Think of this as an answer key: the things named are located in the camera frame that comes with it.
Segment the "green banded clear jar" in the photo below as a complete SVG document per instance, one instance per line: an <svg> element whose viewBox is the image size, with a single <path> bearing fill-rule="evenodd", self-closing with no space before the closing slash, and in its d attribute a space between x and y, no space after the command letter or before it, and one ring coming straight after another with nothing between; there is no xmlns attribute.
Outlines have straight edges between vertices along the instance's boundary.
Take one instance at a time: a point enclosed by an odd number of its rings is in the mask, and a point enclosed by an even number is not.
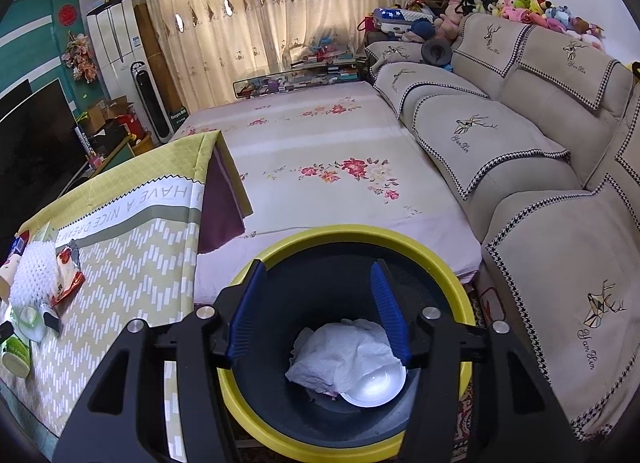
<svg viewBox="0 0 640 463"><path fill-rule="evenodd" d="M9 305L4 319L13 332L1 343L1 365L19 379L26 379L32 370L32 342L40 342L44 332L41 316L32 307L14 311Z"/></svg>

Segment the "floral bed cover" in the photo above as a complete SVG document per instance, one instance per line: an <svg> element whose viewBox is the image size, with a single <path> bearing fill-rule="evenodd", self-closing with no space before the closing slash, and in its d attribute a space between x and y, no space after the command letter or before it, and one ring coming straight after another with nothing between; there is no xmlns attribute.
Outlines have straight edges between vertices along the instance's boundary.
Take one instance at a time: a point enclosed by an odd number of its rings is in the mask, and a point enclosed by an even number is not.
<svg viewBox="0 0 640 463"><path fill-rule="evenodd" d="M218 131L253 212L198 255L194 299L213 301L264 249L314 227L368 225L413 238L468 283L480 243L433 163L367 83L305 88L202 110L177 132Z"/></svg>

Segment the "white foam fruit net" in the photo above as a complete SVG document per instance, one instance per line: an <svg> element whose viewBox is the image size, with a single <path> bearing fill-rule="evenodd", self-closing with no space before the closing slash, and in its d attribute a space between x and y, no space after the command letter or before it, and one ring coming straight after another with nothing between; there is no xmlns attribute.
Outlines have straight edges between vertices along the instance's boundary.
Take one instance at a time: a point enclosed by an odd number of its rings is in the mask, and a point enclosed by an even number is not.
<svg viewBox="0 0 640 463"><path fill-rule="evenodd" d="M34 241L25 247L11 285L13 307L49 304L58 288L58 262L52 241Z"/></svg>

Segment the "white tissue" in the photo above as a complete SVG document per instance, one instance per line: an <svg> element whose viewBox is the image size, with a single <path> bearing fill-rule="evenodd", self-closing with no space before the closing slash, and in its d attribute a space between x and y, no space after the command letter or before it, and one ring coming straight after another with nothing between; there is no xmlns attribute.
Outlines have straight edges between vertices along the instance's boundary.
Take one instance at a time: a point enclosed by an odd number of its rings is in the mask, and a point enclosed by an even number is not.
<svg viewBox="0 0 640 463"><path fill-rule="evenodd" d="M311 391L332 396L345 393L363 376L400 362L392 352L384 329L357 319L332 322L316 331L300 331L291 351L285 377Z"/></svg>

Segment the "blue white sachet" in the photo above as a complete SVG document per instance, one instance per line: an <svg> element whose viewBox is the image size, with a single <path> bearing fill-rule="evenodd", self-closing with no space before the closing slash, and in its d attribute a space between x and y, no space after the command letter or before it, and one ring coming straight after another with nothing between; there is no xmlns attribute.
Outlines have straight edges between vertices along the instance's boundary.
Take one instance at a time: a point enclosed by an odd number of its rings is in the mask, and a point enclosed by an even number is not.
<svg viewBox="0 0 640 463"><path fill-rule="evenodd" d="M47 303L40 305L41 316L44 325L52 330L55 335L60 335L62 331L62 324L58 313Z"/></svg>

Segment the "red blue snack pack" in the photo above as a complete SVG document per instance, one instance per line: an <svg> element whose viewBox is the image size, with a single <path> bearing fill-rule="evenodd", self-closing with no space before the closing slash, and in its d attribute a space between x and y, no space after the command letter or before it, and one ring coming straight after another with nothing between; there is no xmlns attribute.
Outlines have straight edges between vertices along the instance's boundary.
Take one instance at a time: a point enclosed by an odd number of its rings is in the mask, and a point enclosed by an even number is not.
<svg viewBox="0 0 640 463"><path fill-rule="evenodd" d="M28 244L28 241L29 241L28 230L25 230L19 235L17 235L13 240L8 258L6 260L9 261L14 255L22 256L25 251L25 247Z"/></svg>

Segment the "black flat television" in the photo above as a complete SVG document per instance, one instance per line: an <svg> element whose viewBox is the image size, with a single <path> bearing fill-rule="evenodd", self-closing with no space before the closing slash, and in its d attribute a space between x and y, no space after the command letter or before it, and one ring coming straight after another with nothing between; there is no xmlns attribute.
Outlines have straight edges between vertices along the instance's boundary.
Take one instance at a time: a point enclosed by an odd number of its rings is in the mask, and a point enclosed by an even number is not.
<svg viewBox="0 0 640 463"><path fill-rule="evenodd" d="M76 121L58 80L1 120L1 252L14 233L57 199L87 165Z"/></svg>

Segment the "low glass shelf with books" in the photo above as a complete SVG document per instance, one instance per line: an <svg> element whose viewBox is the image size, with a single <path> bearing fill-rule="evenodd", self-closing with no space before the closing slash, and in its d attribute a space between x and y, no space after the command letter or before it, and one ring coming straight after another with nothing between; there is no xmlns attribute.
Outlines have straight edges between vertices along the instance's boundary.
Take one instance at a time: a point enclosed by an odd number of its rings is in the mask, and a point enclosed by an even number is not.
<svg viewBox="0 0 640 463"><path fill-rule="evenodd" d="M364 60L316 62L235 81L233 93L236 99L250 99L307 87L360 82L367 76L368 67Z"/></svg>

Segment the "white paper cup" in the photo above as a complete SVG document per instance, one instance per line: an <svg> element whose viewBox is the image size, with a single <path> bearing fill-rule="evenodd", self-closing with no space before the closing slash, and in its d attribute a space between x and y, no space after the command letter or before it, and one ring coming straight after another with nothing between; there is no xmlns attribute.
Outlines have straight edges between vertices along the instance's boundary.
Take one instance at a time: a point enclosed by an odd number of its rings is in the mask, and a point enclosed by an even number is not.
<svg viewBox="0 0 640 463"><path fill-rule="evenodd" d="M0 266L0 298L2 301L9 301L11 285L13 284L17 266L20 264L21 255L11 254Z"/></svg>

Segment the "beige sectional sofa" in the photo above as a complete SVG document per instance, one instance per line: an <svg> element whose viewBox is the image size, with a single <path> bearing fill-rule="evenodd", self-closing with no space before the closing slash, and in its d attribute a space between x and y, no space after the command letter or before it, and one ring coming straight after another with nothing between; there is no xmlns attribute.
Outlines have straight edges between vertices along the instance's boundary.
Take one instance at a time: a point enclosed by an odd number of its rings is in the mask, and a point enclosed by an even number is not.
<svg viewBox="0 0 640 463"><path fill-rule="evenodd" d="M480 241L480 302L535 355L585 443L639 423L639 87L570 34L484 14L449 68L367 48L375 89Z"/></svg>

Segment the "black tower fan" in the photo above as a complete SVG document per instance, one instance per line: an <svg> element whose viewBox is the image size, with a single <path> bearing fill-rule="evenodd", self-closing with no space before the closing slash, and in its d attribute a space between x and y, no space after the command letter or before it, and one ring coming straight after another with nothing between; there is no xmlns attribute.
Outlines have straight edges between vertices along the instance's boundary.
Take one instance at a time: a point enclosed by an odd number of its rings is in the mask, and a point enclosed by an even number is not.
<svg viewBox="0 0 640 463"><path fill-rule="evenodd" d="M156 138L162 144L166 144L172 136L172 128L146 63L141 60L134 61L130 73Z"/></svg>

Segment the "yellow rimmed black trash bin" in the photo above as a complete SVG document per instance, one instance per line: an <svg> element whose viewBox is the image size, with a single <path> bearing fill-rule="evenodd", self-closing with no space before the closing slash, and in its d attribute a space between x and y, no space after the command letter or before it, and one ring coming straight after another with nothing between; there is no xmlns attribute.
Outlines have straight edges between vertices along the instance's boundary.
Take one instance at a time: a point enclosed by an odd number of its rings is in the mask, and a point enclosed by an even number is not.
<svg viewBox="0 0 640 463"><path fill-rule="evenodd" d="M262 261L267 280L247 353L219 372L224 403L251 436L302 462L381 462L398 454L419 372L396 357L370 289L385 261L410 291L472 323L471 302L427 247L370 226L241 237L215 255L217 287Z"/></svg>

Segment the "beige window curtains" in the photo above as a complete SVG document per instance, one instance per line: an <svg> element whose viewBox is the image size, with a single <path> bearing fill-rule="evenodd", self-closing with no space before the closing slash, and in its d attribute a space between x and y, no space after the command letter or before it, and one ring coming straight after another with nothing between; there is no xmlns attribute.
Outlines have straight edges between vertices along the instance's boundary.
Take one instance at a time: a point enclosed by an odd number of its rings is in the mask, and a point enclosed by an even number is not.
<svg viewBox="0 0 640 463"><path fill-rule="evenodd" d="M190 112L228 104L232 85L289 64L324 38L363 46L360 23L405 0L134 0L148 8L168 69Z"/></svg>

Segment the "red snack wrapper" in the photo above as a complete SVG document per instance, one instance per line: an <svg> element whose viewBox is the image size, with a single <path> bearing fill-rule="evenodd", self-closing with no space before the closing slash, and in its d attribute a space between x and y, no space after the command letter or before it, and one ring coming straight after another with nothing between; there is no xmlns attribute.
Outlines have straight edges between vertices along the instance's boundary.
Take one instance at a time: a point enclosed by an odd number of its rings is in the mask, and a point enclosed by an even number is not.
<svg viewBox="0 0 640 463"><path fill-rule="evenodd" d="M80 268L79 247L72 240L56 254L58 282L50 299L52 306L58 306L72 296L84 284L86 278Z"/></svg>

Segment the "pile of plush toys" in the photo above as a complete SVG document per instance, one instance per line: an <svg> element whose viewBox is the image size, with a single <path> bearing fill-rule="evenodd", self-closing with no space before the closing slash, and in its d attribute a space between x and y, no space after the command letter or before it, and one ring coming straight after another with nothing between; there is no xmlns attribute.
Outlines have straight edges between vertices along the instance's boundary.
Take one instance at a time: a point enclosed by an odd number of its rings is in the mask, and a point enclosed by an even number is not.
<svg viewBox="0 0 640 463"><path fill-rule="evenodd" d="M448 0L447 7L451 16L443 12L439 19L449 41L454 40L454 32L461 34L463 18L478 12L567 34L601 52L605 51L600 26L574 16L567 6L555 5L548 0Z"/></svg>

